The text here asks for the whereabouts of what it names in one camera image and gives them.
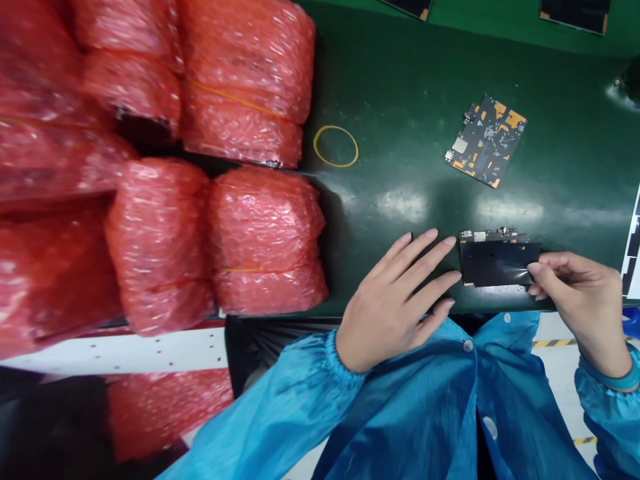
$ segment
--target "blue anti-static jacket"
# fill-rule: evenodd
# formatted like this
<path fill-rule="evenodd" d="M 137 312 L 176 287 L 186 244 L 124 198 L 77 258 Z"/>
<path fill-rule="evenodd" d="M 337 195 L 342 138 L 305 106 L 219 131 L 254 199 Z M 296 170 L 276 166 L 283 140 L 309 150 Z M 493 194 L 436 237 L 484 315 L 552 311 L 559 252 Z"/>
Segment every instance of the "blue anti-static jacket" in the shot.
<path fill-rule="evenodd" d="M 500 480 L 597 478 L 531 353 L 539 315 L 505 315 L 473 338 L 448 319 L 368 375 L 342 366 L 335 333 L 298 340 L 160 478 L 279 480 L 330 435 L 314 479 L 474 479 L 476 409 Z M 601 478 L 640 478 L 640 390 L 612 391 L 582 368 L 575 384 Z"/>

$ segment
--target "electronic component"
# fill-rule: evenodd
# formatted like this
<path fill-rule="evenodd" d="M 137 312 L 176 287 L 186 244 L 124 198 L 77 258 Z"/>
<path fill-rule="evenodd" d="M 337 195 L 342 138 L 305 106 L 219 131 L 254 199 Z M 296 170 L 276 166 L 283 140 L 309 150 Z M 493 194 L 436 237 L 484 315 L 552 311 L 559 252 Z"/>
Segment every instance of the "electronic component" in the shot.
<path fill-rule="evenodd" d="M 604 35 L 610 6 L 611 0 L 542 0 L 540 18 Z"/>
<path fill-rule="evenodd" d="M 432 0 L 380 0 L 422 21 L 427 20 Z"/>
<path fill-rule="evenodd" d="M 460 232 L 462 278 L 465 286 L 530 285 L 527 265 L 538 260 L 541 244 L 515 228 Z"/>
<path fill-rule="evenodd" d="M 445 154 L 452 167 L 498 188 L 527 119 L 491 97 L 465 113 L 465 129 Z"/>

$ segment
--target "elastic cuff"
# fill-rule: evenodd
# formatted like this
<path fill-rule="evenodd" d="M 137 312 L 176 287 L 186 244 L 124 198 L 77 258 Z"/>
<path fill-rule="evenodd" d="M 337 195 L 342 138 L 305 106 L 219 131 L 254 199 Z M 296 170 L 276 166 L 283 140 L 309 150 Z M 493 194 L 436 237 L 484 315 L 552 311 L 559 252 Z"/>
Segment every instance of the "elastic cuff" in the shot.
<path fill-rule="evenodd" d="M 633 392 L 640 386 L 640 352 L 627 343 L 631 354 L 631 371 L 622 378 L 614 379 L 600 373 L 590 362 L 580 355 L 580 367 L 584 368 L 593 378 L 602 383 L 606 388 L 622 392 Z"/>
<path fill-rule="evenodd" d="M 335 334 L 337 331 L 337 329 L 332 330 L 332 332 L 327 336 L 327 340 L 325 342 L 325 351 L 327 352 L 327 364 L 329 366 L 329 371 L 340 382 L 346 383 L 348 385 L 364 382 L 365 377 L 369 372 L 352 372 L 351 370 L 346 368 L 342 363 L 342 360 L 340 360 L 340 356 L 338 356 L 338 352 L 335 349 Z"/>

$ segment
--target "bubble wrap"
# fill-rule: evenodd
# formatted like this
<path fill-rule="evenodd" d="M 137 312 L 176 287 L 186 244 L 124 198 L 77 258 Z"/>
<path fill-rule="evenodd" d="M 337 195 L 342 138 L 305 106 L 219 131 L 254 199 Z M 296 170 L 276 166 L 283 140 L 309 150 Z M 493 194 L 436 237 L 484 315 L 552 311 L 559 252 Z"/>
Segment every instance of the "bubble wrap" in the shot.
<path fill-rule="evenodd" d="M 228 369 L 124 375 L 109 386 L 116 460 L 170 448 L 232 402 Z"/>
<path fill-rule="evenodd" d="M 135 52 L 184 72 L 176 0 L 71 0 L 86 49 Z"/>
<path fill-rule="evenodd" d="M 29 353 L 122 315 L 103 231 L 106 201 L 0 219 L 0 357 Z"/>
<path fill-rule="evenodd" d="M 53 7 L 0 0 L 0 202 L 115 189 L 135 152 L 81 93 L 81 57 Z"/>
<path fill-rule="evenodd" d="M 181 110 L 180 86 L 174 74 L 184 72 L 175 0 L 72 3 L 76 38 L 92 52 L 84 90 L 112 112 L 153 121 L 170 134 L 166 139 L 160 139 L 162 135 L 149 138 L 129 128 L 127 138 L 152 145 L 174 142 Z"/>
<path fill-rule="evenodd" d="M 204 241 L 209 180 L 178 159 L 130 162 L 105 223 L 125 315 L 142 336 L 183 330 L 213 310 Z"/>
<path fill-rule="evenodd" d="M 209 198 L 213 288 L 224 312 L 308 310 L 328 295 L 317 238 L 318 192 L 296 175 L 245 166 L 216 178 Z"/>
<path fill-rule="evenodd" d="M 315 27 L 289 0 L 185 0 L 185 148 L 296 168 Z"/>
<path fill-rule="evenodd" d="M 106 110 L 154 119 L 170 130 L 172 140 L 178 136 L 180 84 L 152 59 L 96 50 L 86 58 L 83 90 Z"/>

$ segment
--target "fingernail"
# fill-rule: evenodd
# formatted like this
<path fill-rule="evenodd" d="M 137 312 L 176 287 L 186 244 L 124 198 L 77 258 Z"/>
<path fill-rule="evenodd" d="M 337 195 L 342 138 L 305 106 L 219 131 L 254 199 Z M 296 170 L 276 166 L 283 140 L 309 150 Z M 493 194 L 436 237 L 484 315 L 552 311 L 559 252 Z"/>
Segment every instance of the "fingernail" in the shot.
<path fill-rule="evenodd" d="M 540 272 L 540 270 L 542 270 L 542 265 L 540 265 L 538 262 L 533 262 L 527 265 L 527 270 L 529 270 L 529 272 L 531 273 L 538 273 Z"/>

